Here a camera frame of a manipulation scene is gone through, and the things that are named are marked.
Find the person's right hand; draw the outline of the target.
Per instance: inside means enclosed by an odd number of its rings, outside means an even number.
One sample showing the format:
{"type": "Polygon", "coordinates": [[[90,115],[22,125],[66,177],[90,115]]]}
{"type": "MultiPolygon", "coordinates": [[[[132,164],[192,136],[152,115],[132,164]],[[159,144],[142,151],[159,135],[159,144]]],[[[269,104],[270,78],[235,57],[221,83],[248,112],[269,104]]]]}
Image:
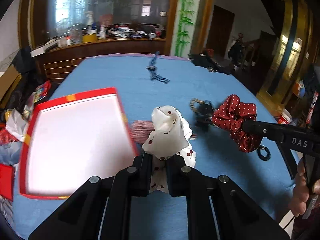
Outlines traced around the person's right hand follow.
{"type": "Polygon", "coordinates": [[[295,217],[303,215],[307,210],[307,201],[310,193],[306,184],[305,168],[303,159],[300,159],[297,165],[297,174],[295,176],[295,187],[289,203],[289,209],[295,217]]]}

